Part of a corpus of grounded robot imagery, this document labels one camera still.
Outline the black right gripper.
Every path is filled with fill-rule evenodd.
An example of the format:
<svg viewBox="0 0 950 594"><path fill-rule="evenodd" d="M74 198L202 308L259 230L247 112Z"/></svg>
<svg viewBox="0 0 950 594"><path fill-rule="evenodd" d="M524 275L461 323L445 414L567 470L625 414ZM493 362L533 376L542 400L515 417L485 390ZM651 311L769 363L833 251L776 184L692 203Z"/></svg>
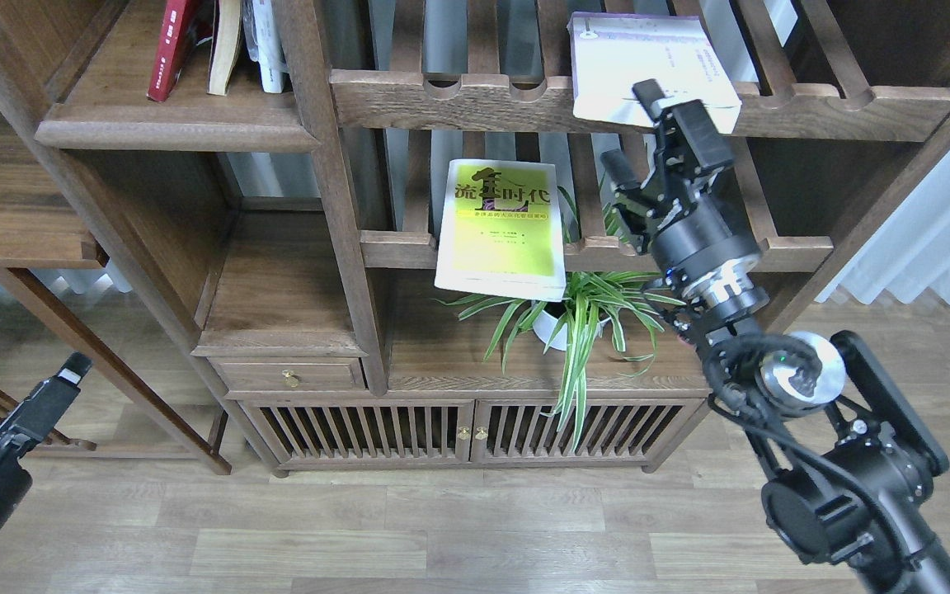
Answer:
<svg viewBox="0 0 950 594"><path fill-rule="evenodd" d="M649 255L665 285L701 309L760 309L768 294L750 280L761 252L753 236L732 229L719 203L704 191L713 176L734 166L735 155L700 99L668 97L655 79L631 87L655 128L655 174L661 198L643 189L619 149L600 161L610 177L626 240ZM682 211L680 199L696 199Z"/></svg>

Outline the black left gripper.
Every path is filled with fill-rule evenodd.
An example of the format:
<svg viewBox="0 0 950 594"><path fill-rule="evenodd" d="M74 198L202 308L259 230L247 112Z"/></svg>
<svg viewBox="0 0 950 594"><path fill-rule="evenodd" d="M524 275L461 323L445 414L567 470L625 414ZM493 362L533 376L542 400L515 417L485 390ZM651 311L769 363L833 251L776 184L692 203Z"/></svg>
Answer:
<svg viewBox="0 0 950 594"><path fill-rule="evenodd" d="M87 355L73 353L56 375L38 383L0 422L0 530L33 483L19 459L45 442L75 401L80 392L78 385L92 365Z"/></svg>

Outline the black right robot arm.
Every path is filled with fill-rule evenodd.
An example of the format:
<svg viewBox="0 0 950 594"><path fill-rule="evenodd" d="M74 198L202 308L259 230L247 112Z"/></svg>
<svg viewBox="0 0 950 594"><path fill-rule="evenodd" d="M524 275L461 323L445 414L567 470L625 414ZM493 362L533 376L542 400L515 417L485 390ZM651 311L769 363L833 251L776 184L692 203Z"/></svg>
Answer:
<svg viewBox="0 0 950 594"><path fill-rule="evenodd" d="M679 301L653 312L696 350L710 409L749 440L768 526L804 564L848 564L868 592L950 593L950 555L919 510L945 450L856 333L762 330L760 248L712 191L734 165L727 140L698 99L653 79L633 94L655 128L652 176L618 150L602 161L631 243L662 275L638 296Z"/></svg>

